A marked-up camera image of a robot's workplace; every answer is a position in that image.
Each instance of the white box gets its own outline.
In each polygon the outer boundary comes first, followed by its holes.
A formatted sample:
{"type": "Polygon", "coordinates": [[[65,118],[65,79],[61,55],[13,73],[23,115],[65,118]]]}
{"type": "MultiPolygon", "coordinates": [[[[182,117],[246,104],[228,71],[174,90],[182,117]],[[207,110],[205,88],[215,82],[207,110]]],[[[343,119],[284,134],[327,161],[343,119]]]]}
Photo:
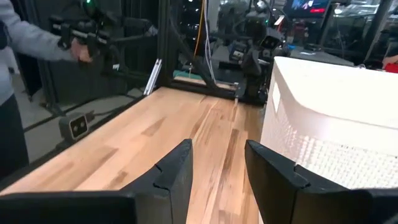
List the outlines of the white box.
{"type": "Polygon", "coordinates": [[[398,187],[398,74],[276,57],[261,143],[349,189],[398,187]]]}

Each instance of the person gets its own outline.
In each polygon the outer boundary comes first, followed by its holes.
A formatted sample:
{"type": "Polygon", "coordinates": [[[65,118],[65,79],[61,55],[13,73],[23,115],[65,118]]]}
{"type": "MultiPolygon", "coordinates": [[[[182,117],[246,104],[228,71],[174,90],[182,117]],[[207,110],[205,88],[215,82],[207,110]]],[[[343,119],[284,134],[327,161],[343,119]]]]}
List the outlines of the person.
{"type": "Polygon", "coordinates": [[[24,130],[7,66],[9,57],[13,57],[9,54],[10,49],[49,61],[91,61],[85,45],[74,39],[70,50],[62,50],[58,47],[59,39],[21,21],[10,0],[0,0],[0,180],[29,165],[24,130]]]}
{"type": "Polygon", "coordinates": [[[389,49],[386,56],[383,60],[383,68],[386,67],[387,64],[397,64],[398,63],[398,46],[389,49]]]}

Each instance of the perforated white panel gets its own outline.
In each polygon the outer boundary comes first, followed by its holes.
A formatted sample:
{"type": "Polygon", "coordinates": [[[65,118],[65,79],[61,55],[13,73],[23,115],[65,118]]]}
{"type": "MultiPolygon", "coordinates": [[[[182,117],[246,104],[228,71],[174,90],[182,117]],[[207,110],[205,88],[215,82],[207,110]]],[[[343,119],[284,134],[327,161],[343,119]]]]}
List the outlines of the perforated white panel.
{"type": "MultiPolygon", "coordinates": [[[[386,154],[385,151],[375,148],[350,146],[333,141],[333,136],[327,136],[329,140],[326,141],[308,135],[305,130],[316,125],[322,125],[324,127],[322,131],[328,133],[328,128],[333,126],[333,121],[336,119],[327,120],[328,118],[325,116],[324,120],[328,122],[322,123],[320,122],[322,117],[317,117],[317,122],[315,122],[311,116],[303,116],[305,114],[303,111],[308,108],[299,108],[300,105],[295,103],[294,106],[287,106],[288,102],[293,102],[292,99],[286,98],[289,94],[284,93],[288,89],[281,87],[285,86],[283,83],[277,84],[275,81],[275,76],[283,76],[283,74],[279,74],[278,70],[274,71],[270,89],[272,94],[269,96],[264,118],[262,144],[306,169],[349,189],[398,187],[398,157],[396,154],[386,154]],[[293,108],[293,111],[287,113],[287,108],[293,108]]],[[[349,123],[354,124],[355,122],[347,121],[346,126],[349,126],[349,123]]],[[[385,144],[380,141],[378,143],[380,146],[385,144]]]]}

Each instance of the black clamp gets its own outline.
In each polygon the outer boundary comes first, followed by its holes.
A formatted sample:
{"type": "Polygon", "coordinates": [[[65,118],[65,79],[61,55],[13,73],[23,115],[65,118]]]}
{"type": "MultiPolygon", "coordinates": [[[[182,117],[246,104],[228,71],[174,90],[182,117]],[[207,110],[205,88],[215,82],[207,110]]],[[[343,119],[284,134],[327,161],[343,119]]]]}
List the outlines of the black clamp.
{"type": "Polygon", "coordinates": [[[61,24],[61,38],[58,41],[58,47],[63,50],[68,50],[72,44],[72,34],[70,31],[70,25],[63,23],[61,24]]]}
{"type": "Polygon", "coordinates": [[[88,49],[88,54],[90,57],[96,56],[98,54],[99,48],[97,44],[97,35],[94,33],[88,33],[86,38],[86,45],[88,49]]]}

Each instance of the wood grain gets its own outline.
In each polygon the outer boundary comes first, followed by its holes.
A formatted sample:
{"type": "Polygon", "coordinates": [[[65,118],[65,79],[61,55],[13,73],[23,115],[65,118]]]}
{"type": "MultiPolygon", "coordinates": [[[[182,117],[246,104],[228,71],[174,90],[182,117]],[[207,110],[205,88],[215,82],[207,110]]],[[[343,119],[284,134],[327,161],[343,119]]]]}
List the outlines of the wood grain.
{"type": "Polygon", "coordinates": [[[0,192],[117,190],[193,139],[187,223],[258,223],[244,161],[260,108],[161,88],[0,192]]]}

